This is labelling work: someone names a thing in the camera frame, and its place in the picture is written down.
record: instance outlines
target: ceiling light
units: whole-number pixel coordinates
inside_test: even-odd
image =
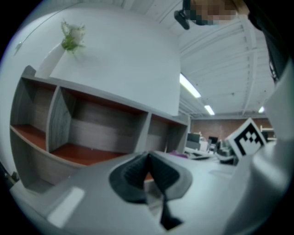
[[[196,88],[185,78],[183,74],[180,74],[180,83],[195,97],[201,97],[200,93],[196,90]]]
[[[209,112],[210,115],[214,115],[215,112],[213,112],[212,108],[209,105],[205,105],[204,108]]]
[[[264,111],[265,111],[265,108],[262,106],[258,112],[263,113]]]

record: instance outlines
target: brown shelf board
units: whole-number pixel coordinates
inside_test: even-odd
[[[117,110],[121,110],[124,112],[128,112],[128,113],[132,113],[132,114],[142,114],[145,113],[145,111],[134,108],[134,107],[130,107],[124,104],[120,104],[114,101],[110,101],[98,96],[94,96],[94,95],[90,95],[90,94],[86,94],[80,91],[76,91],[76,90],[71,90],[71,89],[67,89],[67,88],[63,88],[65,89],[68,93],[70,93],[72,96],[80,99],[80,100],[84,100],[87,102],[91,102],[91,103],[95,103],[101,106],[106,106],[112,109],[117,109]]]
[[[92,150],[90,148],[68,143],[54,150],[51,154],[70,162],[89,166],[98,162],[104,162],[121,157],[127,153],[117,153],[97,149]]]
[[[52,90],[54,92],[56,86],[52,85],[52,84],[48,84],[48,83],[43,83],[43,82],[39,82],[39,81],[34,81],[34,80],[30,80],[28,78],[23,78],[26,81],[29,81],[34,87],[36,88],[44,88],[47,90]]]
[[[17,131],[23,138],[46,151],[45,132],[31,125],[12,125],[12,127],[14,131]]]

